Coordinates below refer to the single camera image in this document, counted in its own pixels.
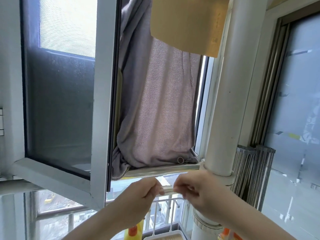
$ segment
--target person's right hand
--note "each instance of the person's right hand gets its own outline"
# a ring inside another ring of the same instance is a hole
[[[173,191],[182,194],[201,214],[218,223],[229,220],[229,205],[237,198],[207,170],[180,174]]]

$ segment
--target brown paper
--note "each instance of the brown paper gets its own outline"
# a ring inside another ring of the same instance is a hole
[[[153,0],[151,35],[179,50],[217,57],[229,0]]]
[[[271,5],[268,7],[268,9],[274,8],[278,5],[280,5],[281,3],[284,3],[288,0],[273,0],[273,2],[271,3]]]

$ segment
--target door frame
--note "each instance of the door frame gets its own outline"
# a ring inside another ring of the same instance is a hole
[[[90,209],[100,210],[105,206],[106,190],[111,183],[110,127],[116,86],[113,81],[118,72],[115,69],[118,63],[114,62],[118,52],[114,51],[119,42],[121,2],[98,0],[90,180],[25,157],[21,0],[0,0],[0,6],[0,77],[6,154],[0,165],[1,173],[16,175]]]
[[[272,52],[272,44],[279,18],[284,16],[289,17],[289,14],[293,14],[294,12],[318,1],[320,0],[288,0],[266,11],[243,117],[239,138],[240,145],[251,146],[255,129],[255,121],[260,105],[260,97],[262,95],[262,88],[265,85],[264,81],[269,65],[268,60],[270,58],[270,53]]]

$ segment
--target yellow bottle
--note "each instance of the yellow bottle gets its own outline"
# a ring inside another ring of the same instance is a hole
[[[144,220],[140,221],[136,226],[124,231],[123,240],[142,240]]]

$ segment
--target forearm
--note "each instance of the forearm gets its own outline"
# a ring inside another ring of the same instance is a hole
[[[230,192],[226,225],[246,240],[295,240],[289,233]]]
[[[63,240],[110,240],[120,232],[109,207],[102,209],[71,231]]]

